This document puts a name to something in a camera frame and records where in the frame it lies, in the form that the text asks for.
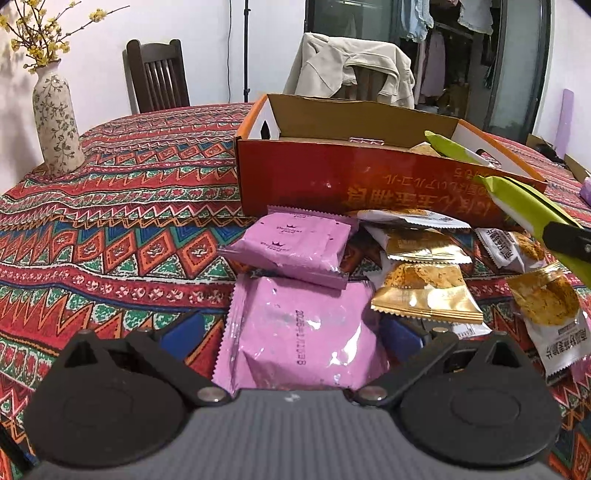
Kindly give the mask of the long green snack pack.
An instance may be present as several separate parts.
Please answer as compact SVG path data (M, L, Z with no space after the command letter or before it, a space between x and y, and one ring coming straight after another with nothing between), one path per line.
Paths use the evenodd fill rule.
M517 224L543 243L543 230L550 222L581 226L556 203L535 188L510 177L478 175L477 181L486 188L493 202ZM550 251L586 286L590 286L590 262Z

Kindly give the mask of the oat crisp packet white gold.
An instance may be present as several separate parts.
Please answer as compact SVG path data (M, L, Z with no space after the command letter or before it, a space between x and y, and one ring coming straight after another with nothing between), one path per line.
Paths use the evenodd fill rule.
M590 354L580 298L558 263L507 280L530 339L550 378Z

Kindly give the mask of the pink snack packet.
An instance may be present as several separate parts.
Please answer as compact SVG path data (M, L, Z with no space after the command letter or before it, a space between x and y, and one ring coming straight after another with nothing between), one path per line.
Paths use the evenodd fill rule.
M238 277L213 382L242 389L359 389L389 369L367 281L345 289Z
M270 206L242 237L219 250L228 260L322 287L346 288L346 243L359 220L294 207Z

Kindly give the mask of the green white snack pack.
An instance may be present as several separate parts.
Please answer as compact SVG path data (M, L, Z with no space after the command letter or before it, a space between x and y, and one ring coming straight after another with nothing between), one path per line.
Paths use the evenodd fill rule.
M439 154L454 159L456 161L491 167L492 163L477 154L476 152L464 147L463 145L445 137L441 134L425 131L425 137L431 147Z

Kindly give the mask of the purple tissue pack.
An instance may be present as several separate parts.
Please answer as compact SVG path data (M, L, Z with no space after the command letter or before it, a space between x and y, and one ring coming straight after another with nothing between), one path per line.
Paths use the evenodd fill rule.
M579 196L583 201L585 201L589 206L591 206L591 177L588 176L582 183Z

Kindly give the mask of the cardboard box on floor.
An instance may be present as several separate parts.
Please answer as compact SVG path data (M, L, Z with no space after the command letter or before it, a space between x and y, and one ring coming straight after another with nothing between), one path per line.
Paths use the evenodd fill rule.
M529 134L526 140L526 145L539 153L545 156L547 159L551 160L553 163L568 168L576 180L580 183L583 183L587 177L590 176L590 171L578 163L574 158L570 157L568 154L565 154L563 157L560 157L554 147L548 143L546 140L537 137L535 135Z

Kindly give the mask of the purple rolled mat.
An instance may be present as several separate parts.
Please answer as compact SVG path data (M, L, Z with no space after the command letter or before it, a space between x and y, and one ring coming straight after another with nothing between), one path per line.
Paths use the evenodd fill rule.
M567 147L570 140L573 109L574 92L570 89L564 89L562 94L561 110L556 130L555 151L560 159L563 159L567 153Z

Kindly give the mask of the orange cardboard pumpkin box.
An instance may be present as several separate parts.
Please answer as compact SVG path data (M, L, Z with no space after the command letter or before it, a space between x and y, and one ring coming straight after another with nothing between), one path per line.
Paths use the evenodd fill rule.
M426 130L492 166L439 154ZM547 186L524 160L462 119L367 101L267 94L239 126L235 155L249 216L270 205L329 213L419 208L500 227L506 215L478 175L515 178L539 192Z

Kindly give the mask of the white hanging top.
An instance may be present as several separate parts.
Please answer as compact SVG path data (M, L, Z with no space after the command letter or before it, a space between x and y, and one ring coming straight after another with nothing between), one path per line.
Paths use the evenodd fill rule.
M491 0L461 0L460 5L460 25L479 34L493 34Z

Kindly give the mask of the studio light on stand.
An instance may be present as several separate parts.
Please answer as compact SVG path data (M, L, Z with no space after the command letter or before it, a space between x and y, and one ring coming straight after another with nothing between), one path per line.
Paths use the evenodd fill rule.
M242 33L242 97L249 103L249 0L243 1L243 33Z

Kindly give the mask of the chair under beige jacket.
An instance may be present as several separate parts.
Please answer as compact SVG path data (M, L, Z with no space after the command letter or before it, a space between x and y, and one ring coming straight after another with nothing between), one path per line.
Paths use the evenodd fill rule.
M377 102L388 76L380 71L356 66L353 67L353 73L355 74L355 82L349 85L343 84L334 97L344 100Z

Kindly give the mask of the floral ceramic vase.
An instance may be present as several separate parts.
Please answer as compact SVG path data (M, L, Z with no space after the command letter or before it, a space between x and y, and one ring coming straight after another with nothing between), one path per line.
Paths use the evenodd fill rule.
M79 168L85 161L67 80L59 61L37 68L32 106L44 164L57 178Z

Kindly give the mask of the dark wooden chair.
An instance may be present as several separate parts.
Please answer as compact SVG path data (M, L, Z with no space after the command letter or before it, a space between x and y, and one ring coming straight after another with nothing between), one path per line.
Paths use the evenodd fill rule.
M187 107L190 104L181 42L167 44L130 40L126 56L140 113Z

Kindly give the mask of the beige jacket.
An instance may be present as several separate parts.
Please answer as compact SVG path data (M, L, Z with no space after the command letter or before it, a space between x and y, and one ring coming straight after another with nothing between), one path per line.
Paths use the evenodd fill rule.
M415 78L411 59L393 43L304 33L283 92L334 98L343 84L355 82L353 67L380 71L388 76L379 103L415 107Z

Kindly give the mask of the yellow blossom branches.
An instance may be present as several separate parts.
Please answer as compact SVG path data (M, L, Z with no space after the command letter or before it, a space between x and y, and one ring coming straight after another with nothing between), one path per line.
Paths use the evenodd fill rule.
M22 60L24 70L34 74L57 64L71 50L75 34L129 8L96 7L78 25L64 28L64 17L85 4L86 1L60 1L60 9L53 9L50 1L2 1L1 32L8 36L9 52Z

